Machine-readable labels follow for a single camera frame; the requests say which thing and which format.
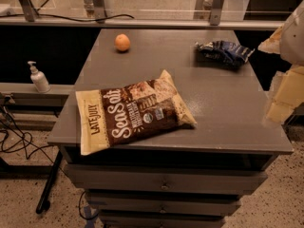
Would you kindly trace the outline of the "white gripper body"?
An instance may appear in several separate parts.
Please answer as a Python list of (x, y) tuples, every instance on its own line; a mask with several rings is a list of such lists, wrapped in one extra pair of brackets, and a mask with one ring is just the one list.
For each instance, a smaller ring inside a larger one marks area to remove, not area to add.
[(280, 57), (291, 64), (304, 65), (304, 0), (283, 25)]

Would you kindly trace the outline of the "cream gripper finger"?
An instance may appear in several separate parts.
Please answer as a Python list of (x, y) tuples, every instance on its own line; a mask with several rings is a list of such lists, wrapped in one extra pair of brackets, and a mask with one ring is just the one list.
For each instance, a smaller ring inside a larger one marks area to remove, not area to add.
[(263, 41), (257, 49), (262, 52), (270, 54), (279, 54), (280, 53), (280, 39), (283, 27), (280, 26), (275, 30), (275, 32), (265, 41)]
[(304, 66), (278, 71), (271, 82), (263, 123), (283, 124), (304, 103)]

